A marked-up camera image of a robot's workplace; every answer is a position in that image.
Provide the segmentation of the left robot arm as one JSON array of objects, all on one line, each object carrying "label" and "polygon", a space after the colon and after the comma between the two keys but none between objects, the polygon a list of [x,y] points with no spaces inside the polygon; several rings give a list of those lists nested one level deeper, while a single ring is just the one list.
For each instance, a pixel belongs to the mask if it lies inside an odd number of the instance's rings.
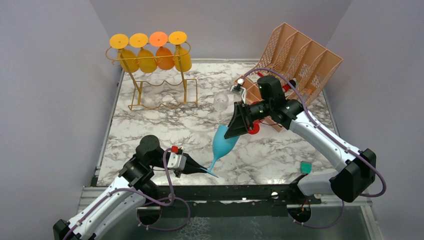
[{"label": "left robot arm", "polygon": [[[170,192],[163,198],[158,186],[151,180],[154,167],[162,168],[168,179]],[[69,220],[58,220],[53,225],[56,240],[96,240],[120,217],[142,205],[173,206],[177,197],[170,180],[170,172],[176,176],[208,172],[181,147],[162,149],[155,135],[144,136],[135,154],[119,171],[118,176],[92,203]]]}]

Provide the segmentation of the red wine glass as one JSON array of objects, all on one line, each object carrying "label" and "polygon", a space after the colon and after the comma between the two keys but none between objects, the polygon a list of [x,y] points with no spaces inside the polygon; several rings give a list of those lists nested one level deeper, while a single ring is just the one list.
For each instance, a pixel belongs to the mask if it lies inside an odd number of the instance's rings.
[{"label": "red wine glass", "polygon": [[247,133],[250,135],[255,135],[260,131],[260,120],[255,120],[252,124],[252,126],[249,127]]}]

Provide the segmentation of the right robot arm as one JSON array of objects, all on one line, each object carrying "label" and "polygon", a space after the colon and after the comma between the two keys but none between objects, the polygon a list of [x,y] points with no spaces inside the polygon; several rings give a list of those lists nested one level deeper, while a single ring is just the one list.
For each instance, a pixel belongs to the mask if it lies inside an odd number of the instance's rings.
[{"label": "right robot arm", "polygon": [[287,100],[281,82],[272,75],[258,81],[261,101],[245,104],[235,102],[233,116],[224,134],[231,139],[247,134],[253,123],[266,117],[299,135],[318,150],[334,167],[329,173],[310,173],[298,177],[288,190],[289,199],[300,204],[312,195],[336,195],[352,203],[376,178],[376,154],[344,142],[320,124],[303,105],[295,99]]}]

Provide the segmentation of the blue wine glass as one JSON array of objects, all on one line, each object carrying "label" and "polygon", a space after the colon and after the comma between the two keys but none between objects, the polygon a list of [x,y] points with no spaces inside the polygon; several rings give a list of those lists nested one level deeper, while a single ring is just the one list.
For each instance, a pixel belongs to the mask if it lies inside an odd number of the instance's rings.
[{"label": "blue wine glass", "polygon": [[228,139],[225,138],[225,133],[227,132],[229,128],[226,125],[220,124],[214,134],[213,141],[212,141],[212,153],[213,153],[213,160],[210,164],[210,167],[204,172],[219,178],[215,173],[213,173],[213,167],[215,163],[221,159],[222,157],[229,154],[233,148],[235,147],[239,136],[230,137]]}]

